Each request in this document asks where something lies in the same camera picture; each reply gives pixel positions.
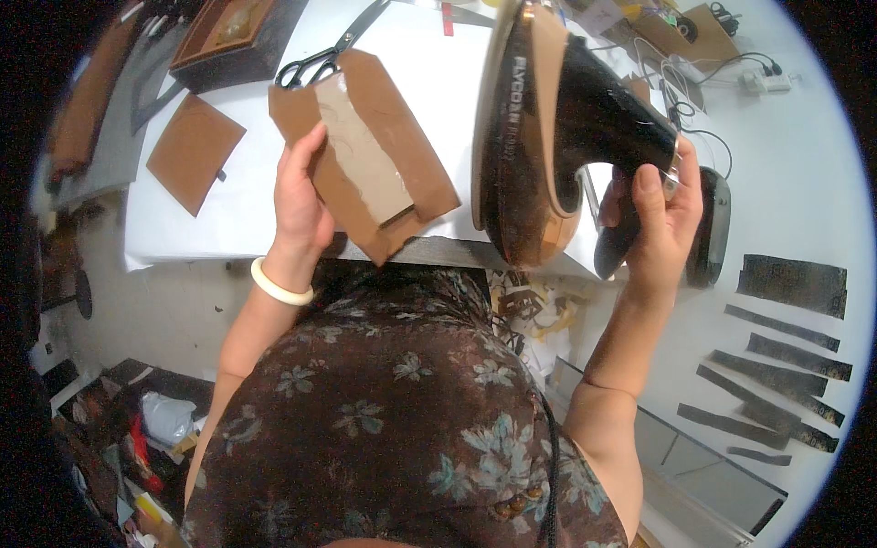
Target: bracelet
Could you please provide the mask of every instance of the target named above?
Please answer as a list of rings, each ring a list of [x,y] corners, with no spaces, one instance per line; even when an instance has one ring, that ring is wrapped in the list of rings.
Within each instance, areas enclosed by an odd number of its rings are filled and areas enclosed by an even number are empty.
[[[253,281],[256,282],[256,285],[262,288],[262,291],[268,293],[277,301],[285,302],[286,304],[291,304],[293,306],[304,306],[313,301],[314,288],[311,286],[308,286],[308,291],[306,293],[293,293],[292,291],[287,291],[286,289],[281,288],[273,281],[270,281],[265,273],[262,272],[262,261],[264,260],[264,257],[259,257],[258,259],[254,259],[253,264],[250,265],[250,274],[253,275]]]

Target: floral blouse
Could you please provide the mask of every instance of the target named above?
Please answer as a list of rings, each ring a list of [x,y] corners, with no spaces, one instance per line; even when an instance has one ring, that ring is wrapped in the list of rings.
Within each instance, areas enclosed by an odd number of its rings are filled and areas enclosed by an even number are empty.
[[[493,335],[486,283],[345,268],[229,402],[183,535],[193,548],[537,545],[551,489],[544,400]],[[588,463],[558,441],[557,546],[626,546]]]

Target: steam iron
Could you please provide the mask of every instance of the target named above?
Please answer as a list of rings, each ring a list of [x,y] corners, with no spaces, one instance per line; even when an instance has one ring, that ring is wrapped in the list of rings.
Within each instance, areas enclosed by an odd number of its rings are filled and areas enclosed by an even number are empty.
[[[581,217],[576,171],[609,162],[632,181],[651,163],[664,194],[679,184],[676,130],[570,34],[548,0],[506,0],[490,41],[475,121],[472,220],[513,267],[563,252]],[[595,270],[609,278],[639,232],[628,188],[617,227],[602,228]]]

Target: plastic bag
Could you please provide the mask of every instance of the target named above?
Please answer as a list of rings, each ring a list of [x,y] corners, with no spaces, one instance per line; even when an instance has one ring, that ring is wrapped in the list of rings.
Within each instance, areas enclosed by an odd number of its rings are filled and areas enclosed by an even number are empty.
[[[146,392],[141,403],[146,430],[158,441],[173,447],[192,431],[192,411],[197,407],[194,403],[157,392]]]

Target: woman's right hand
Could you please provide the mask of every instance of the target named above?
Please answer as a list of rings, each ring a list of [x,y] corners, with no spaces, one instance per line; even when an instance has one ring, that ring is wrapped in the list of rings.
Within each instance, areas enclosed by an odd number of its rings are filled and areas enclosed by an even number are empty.
[[[625,256],[630,270],[628,291],[645,302],[669,302],[679,286],[682,269],[701,221],[703,198],[701,172],[691,141],[679,137],[680,185],[665,202],[658,169],[645,164],[633,177],[633,203],[641,225],[639,235]],[[618,198],[627,181],[614,180],[601,204],[601,222],[615,226]]]

